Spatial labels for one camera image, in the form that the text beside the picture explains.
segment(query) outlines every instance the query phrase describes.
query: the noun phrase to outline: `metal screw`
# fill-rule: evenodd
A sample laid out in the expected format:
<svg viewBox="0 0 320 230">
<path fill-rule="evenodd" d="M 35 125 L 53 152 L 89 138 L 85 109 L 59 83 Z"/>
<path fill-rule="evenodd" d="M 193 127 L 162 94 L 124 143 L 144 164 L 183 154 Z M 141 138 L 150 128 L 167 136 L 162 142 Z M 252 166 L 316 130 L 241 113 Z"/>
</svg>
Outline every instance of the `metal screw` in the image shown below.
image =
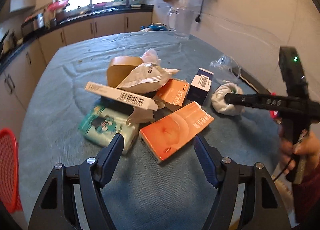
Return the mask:
<svg viewBox="0 0 320 230">
<path fill-rule="evenodd" d="M 257 163 L 256 163 L 256 167 L 257 167 L 258 169 L 263 169 L 263 168 L 264 168 L 264 165 L 263 165 L 261 162 L 257 162 Z"/>
<path fill-rule="evenodd" d="M 54 166 L 55 169 L 61 169 L 62 168 L 62 163 L 57 163 L 55 166 Z"/>
<path fill-rule="evenodd" d="M 95 163 L 95 162 L 96 162 L 96 159 L 94 157 L 91 157 L 91 158 L 87 159 L 87 163 L 89 163 L 89 164 L 92 164 L 92 163 Z"/>
<path fill-rule="evenodd" d="M 229 157 L 223 157 L 222 158 L 222 162 L 225 163 L 225 164 L 228 164 L 231 162 L 231 159 Z"/>
</svg>

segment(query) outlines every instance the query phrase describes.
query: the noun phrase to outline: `glass pitcher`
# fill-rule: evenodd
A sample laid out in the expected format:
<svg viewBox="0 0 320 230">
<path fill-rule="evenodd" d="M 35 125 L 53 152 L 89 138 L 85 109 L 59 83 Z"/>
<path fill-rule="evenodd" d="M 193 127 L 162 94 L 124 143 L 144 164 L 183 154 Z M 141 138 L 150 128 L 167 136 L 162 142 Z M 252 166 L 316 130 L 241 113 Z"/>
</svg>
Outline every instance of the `glass pitcher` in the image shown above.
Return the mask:
<svg viewBox="0 0 320 230">
<path fill-rule="evenodd" d="M 170 26 L 170 17 L 176 14 L 174 28 Z M 178 39 L 189 39 L 191 25 L 194 20 L 194 12 L 186 8 L 171 8 L 167 15 L 167 24 L 170 31 L 174 31 Z"/>
</svg>

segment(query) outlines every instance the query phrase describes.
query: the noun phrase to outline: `blue tablecloth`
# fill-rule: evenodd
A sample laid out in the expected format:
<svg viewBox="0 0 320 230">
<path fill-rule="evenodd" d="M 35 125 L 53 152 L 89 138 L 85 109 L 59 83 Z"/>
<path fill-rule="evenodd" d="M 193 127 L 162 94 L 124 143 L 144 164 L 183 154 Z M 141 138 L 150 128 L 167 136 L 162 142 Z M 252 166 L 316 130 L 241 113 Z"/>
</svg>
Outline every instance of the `blue tablecloth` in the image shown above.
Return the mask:
<svg viewBox="0 0 320 230">
<path fill-rule="evenodd" d="M 106 70 L 113 57 L 141 56 L 150 48 L 157 51 L 162 67 L 181 69 L 176 77 L 187 82 L 192 81 L 199 67 L 208 68 L 210 61 L 222 54 L 196 37 L 182 41 L 164 31 L 90 39 L 63 47 L 55 54 L 33 94 L 20 136 L 20 198 L 27 221 L 56 163 L 81 164 L 100 150 L 77 129 L 99 99 L 84 91 L 86 83 L 106 84 Z M 246 84 L 240 86 L 245 94 L 254 93 Z M 203 106 L 215 120 L 202 134 L 223 156 L 246 165 L 260 161 L 272 173 L 277 163 L 277 125 L 264 110 L 246 108 L 237 117 L 217 114 L 210 101 L 217 87 L 214 81 Z M 156 117 L 162 112 L 165 110 L 157 111 Z M 201 229 L 216 192 L 204 176 L 192 143 L 169 163 L 159 166 L 139 141 L 120 158 L 111 182 L 102 189 L 119 230 Z M 233 220 L 240 215 L 242 198 L 238 194 Z M 88 229 L 78 185 L 76 203 L 81 226 Z"/>
</svg>

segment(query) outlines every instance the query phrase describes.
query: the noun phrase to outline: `red sleeve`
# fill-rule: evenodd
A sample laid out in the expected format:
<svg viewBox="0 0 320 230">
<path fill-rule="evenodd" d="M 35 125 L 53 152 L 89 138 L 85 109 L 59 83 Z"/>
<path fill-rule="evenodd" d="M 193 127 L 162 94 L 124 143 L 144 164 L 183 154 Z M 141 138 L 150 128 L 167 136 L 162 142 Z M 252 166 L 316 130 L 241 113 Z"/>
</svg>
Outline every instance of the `red sleeve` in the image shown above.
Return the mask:
<svg viewBox="0 0 320 230">
<path fill-rule="evenodd" d="M 301 223 L 320 198 L 320 162 L 310 175 L 303 178 L 301 184 L 292 184 L 292 192 L 296 221 Z"/>
</svg>

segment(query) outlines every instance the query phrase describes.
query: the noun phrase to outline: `red plastic chair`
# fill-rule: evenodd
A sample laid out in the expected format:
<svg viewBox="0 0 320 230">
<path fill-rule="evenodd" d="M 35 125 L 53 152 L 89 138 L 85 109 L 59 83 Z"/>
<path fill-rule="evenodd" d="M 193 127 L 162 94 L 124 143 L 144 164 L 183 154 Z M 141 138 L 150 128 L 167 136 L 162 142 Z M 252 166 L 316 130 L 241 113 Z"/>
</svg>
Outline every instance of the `red plastic chair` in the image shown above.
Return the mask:
<svg viewBox="0 0 320 230">
<path fill-rule="evenodd" d="M 18 143 L 13 132 L 0 131 L 0 200 L 9 213 L 22 210 L 18 181 Z"/>
</svg>

